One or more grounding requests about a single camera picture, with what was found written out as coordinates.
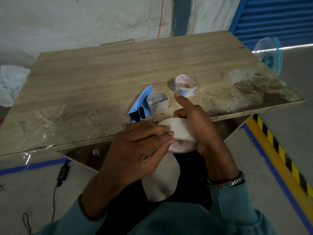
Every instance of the right hand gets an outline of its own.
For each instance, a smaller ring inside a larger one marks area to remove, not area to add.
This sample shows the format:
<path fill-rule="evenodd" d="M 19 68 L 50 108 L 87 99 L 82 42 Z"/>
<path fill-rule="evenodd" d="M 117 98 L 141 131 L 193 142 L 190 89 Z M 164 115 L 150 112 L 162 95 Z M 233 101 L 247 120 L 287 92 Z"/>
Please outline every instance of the right hand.
<path fill-rule="evenodd" d="M 183 97 L 178 91 L 174 94 L 175 100 L 183 109 L 174 112 L 174 118 L 187 118 L 187 125 L 190 133 L 198 143 L 198 152 L 201 154 L 205 148 L 210 147 L 213 137 L 219 137 L 211 119 L 199 105 L 194 105 L 187 98 Z"/>

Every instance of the red wire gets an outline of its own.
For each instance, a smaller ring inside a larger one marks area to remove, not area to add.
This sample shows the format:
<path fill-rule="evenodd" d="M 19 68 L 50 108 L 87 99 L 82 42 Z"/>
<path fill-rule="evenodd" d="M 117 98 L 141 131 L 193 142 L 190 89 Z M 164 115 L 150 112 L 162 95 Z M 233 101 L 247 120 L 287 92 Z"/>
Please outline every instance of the red wire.
<path fill-rule="evenodd" d="M 157 38 L 159 38 L 159 36 L 160 36 L 160 31 L 161 31 L 161 22 L 162 22 L 162 13 L 163 13 L 163 2 L 164 2 L 164 0 L 162 0 L 160 27 L 159 27 L 159 34 L 158 34 Z"/>

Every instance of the clear tape roll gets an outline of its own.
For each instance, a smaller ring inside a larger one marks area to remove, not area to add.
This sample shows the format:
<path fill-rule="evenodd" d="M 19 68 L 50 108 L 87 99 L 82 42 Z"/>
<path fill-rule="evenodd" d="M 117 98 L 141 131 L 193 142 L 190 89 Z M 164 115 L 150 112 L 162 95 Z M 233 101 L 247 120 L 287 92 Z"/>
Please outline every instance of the clear tape roll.
<path fill-rule="evenodd" d="M 184 118 L 169 118 L 162 120 L 159 125 L 169 125 L 177 139 L 168 149 L 169 153 L 187 153 L 197 148 L 194 137 L 190 134 L 187 120 Z"/>
<path fill-rule="evenodd" d="M 197 83 L 195 79 L 193 79 L 189 75 L 180 74 L 175 78 L 174 91 L 179 91 L 179 93 L 184 97 L 193 96 L 196 91 L 196 88 L 197 88 Z"/>

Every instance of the silver bracelet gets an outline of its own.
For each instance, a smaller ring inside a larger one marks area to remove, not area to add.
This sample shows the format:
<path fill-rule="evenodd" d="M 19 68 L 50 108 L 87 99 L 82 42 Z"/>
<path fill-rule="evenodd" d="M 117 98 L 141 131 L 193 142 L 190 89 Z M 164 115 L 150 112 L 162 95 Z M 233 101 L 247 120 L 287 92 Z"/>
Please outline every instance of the silver bracelet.
<path fill-rule="evenodd" d="M 239 175 L 237 177 L 235 177 L 234 179 L 232 179 L 231 181 L 228 181 L 228 182 L 225 182 L 225 183 L 222 183 L 222 184 L 213 184 L 209 178 L 208 178 L 208 187 L 209 188 L 218 188 L 218 189 L 221 189 L 221 188 L 225 188 L 225 187 L 230 187 L 230 186 L 235 186 L 235 185 L 239 185 L 239 184 L 242 184 L 243 182 L 245 181 L 245 175 L 242 171 L 239 171 Z"/>

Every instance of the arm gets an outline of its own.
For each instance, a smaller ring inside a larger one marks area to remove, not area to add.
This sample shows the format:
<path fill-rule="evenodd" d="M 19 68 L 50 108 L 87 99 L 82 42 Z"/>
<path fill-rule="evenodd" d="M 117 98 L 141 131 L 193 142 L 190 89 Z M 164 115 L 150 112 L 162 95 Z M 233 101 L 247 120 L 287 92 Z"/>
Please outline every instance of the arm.
<path fill-rule="evenodd" d="M 193 105 L 179 92 L 175 92 L 175 99 L 184 108 L 175 111 L 174 117 L 187 118 L 189 130 L 198 143 L 197 150 L 205 159 L 209 180 L 214 184 L 221 184 L 237 177 L 239 170 L 235 161 L 206 112 L 200 106 Z M 264 215 L 253 209 L 245 182 L 210 191 L 210 212 L 218 220 L 247 234 L 261 230 L 260 234 L 274 233 Z"/>
<path fill-rule="evenodd" d="M 147 121 L 117 133 L 104 164 L 65 215 L 37 235 L 92 235 L 106 218 L 108 204 L 129 184 L 151 174 L 174 143 L 174 132 Z M 157 148 L 149 157 L 147 152 Z"/>

